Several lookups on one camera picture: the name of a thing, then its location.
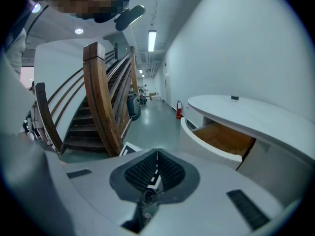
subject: black grille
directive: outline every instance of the black grille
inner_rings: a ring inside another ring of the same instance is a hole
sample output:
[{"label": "black grille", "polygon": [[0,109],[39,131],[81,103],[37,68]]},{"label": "black grille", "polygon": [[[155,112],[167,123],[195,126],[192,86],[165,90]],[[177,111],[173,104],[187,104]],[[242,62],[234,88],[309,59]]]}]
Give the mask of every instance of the black grille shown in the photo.
[{"label": "black grille", "polygon": [[158,153],[158,171],[162,178],[164,192],[172,189],[185,178],[184,168],[162,153]]},{"label": "black grille", "polygon": [[125,171],[125,179],[139,191],[144,191],[150,184],[157,170],[157,155],[152,154],[140,163]]},{"label": "black grille", "polygon": [[81,176],[84,176],[84,175],[90,174],[90,173],[92,173],[92,171],[90,171],[89,169],[84,169],[84,170],[69,172],[69,173],[67,173],[67,175],[69,178],[75,178],[75,177],[81,177]]},{"label": "black grille", "polygon": [[253,230],[269,222],[265,214],[262,213],[243,191],[234,190],[227,192],[227,195]]}]

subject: door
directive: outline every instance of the door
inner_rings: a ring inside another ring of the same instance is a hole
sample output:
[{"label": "door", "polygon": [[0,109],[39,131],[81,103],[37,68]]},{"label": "door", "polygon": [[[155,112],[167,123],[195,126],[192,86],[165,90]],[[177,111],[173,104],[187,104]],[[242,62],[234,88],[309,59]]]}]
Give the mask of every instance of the door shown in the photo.
[{"label": "door", "polygon": [[172,106],[171,104],[171,78],[170,78],[170,72],[169,68],[167,66],[167,63],[165,61],[164,63],[164,81],[165,81],[165,102],[169,105]]}]

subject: recessed light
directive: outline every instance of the recessed light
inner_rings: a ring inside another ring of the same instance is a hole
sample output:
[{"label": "recessed light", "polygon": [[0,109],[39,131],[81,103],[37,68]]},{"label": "recessed light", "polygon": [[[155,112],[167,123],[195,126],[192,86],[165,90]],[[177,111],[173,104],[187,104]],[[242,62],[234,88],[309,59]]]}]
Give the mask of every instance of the recessed light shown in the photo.
[{"label": "recessed light", "polygon": [[78,28],[78,29],[75,29],[74,32],[75,32],[76,34],[82,34],[82,33],[83,33],[83,29]]},{"label": "recessed light", "polygon": [[40,4],[37,3],[37,4],[35,4],[33,10],[31,10],[31,12],[32,12],[32,13],[37,13],[37,12],[39,12],[39,11],[40,11]]}]

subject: floor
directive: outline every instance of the floor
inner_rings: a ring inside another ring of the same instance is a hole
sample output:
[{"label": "floor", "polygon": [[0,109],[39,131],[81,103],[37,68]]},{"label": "floor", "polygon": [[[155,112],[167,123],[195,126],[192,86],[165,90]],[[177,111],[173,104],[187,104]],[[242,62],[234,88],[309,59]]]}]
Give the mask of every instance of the floor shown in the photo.
[{"label": "floor", "polygon": [[[131,123],[124,143],[129,142],[140,148],[163,148],[177,151],[180,134],[180,120],[164,101],[148,101],[141,106],[141,116]],[[60,156],[65,163],[80,163],[108,158],[107,154],[86,153],[68,150]]]}]

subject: curved desk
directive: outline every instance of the curved desk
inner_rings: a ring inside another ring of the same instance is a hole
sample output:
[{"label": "curved desk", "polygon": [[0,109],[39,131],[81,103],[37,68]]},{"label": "curved desk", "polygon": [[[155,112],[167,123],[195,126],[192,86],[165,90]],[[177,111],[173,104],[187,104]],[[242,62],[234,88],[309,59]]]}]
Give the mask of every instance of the curved desk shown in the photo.
[{"label": "curved desk", "polygon": [[188,104],[215,122],[279,145],[309,162],[315,161],[315,124],[272,104],[226,95],[190,98]]},{"label": "curved desk", "polygon": [[241,97],[203,95],[188,104],[204,116],[204,126],[190,130],[182,118],[180,152],[237,170],[284,206],[304,195],[315,168],[314,123]]}]

